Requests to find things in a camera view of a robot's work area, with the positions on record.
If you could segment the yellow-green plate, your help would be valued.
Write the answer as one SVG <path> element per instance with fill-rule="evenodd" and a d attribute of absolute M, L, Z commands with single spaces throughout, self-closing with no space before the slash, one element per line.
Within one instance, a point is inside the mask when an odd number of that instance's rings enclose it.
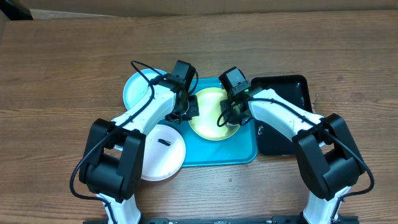
<path fill-rule="evenodd" d="M 220 141 L 231 137 L 238 131 L 239 125 L 217 126 L 217 120 L 221 115 L 220 102 L 228 99 L 227 92 L 224 89 L 205 88 L 195 95 L 198 101 L 199 116 L 195 116 L 189 121 L 195 133 L 207 140 Z"/>

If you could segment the green scrubbing sponge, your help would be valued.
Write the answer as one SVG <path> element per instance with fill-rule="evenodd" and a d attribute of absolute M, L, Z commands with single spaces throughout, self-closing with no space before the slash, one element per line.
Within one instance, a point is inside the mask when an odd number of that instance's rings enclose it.
<path fill-rule="evenodd" d="M 225 126 L 228 127 L 228 128 L 238 128 L 238 127 L 240 126 L 240 123 L 230 123 L 230 122 L 227 122 L 227 123 L 225 124 Z"/>

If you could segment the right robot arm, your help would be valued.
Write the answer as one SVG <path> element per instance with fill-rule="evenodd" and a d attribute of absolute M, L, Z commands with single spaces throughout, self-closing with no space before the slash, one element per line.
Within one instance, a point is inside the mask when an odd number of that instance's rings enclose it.
<path fill-rule="evenodd" d="M 344 223 L 338 214 L 345 198 L 366 194 L 372 187 L 350 191 L 359 176 L 371 171 L 364 162 L 344 119 L 305 111 L 280 97 L 273 89 L 233 88 L 221 101 L 217 125 L 243 125 L 262 121 L 293 145 L 300 175 L 310 191 L 297 223 Z"/>

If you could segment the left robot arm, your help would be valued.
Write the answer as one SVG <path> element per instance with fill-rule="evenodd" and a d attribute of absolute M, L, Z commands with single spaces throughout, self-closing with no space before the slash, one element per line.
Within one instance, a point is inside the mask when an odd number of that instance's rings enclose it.
<path fill-rule="evenodd" d="M 88 200 L 103 203 L 107 223 L 139 223 L 134 194 L 141 179 L 147 135 L 162 119 L 184 121 L 198 115 L 189 81 L 139 78 L 124 89 L 129 109 L 111 121 L 97 119 L 91 126 L 83 158 L 70 179 L 86 184 Z"/>

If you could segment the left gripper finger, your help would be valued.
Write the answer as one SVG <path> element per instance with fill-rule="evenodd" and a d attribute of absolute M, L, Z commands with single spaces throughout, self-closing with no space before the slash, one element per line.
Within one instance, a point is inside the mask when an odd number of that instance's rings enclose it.
<path fill-rule="evenodd" d="M 198 100 L 196 95 L 191 95 L 188 97 L 188 109 L 185 113 L 185 119 L 191 120 L 193 117 L 199 116 Z"/>
<path fill-rule="evenodd" d="M 166 121 L 171 122 L 171 123 L 177 123 L 177 124 L 180 124 L 182 121 L 184 121 L 184 119 L 185 119 L 184 114 L 176 115 L 176 114 L 170 113 L 165 116 Z"/>

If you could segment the white pink-rimmed plate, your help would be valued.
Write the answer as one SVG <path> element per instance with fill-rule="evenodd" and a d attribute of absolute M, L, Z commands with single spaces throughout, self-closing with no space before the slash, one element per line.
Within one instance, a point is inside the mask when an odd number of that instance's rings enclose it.
<path fill-rule="evenodd" d="M 182 135 L 170 126 L 150 125 L 146 128 L 128 124 L 133 135 L 127 139 L 121 154 L 123 169 L 133 176 L 156 182 L 168 179 L 182 167 L 186 146 Z"/>

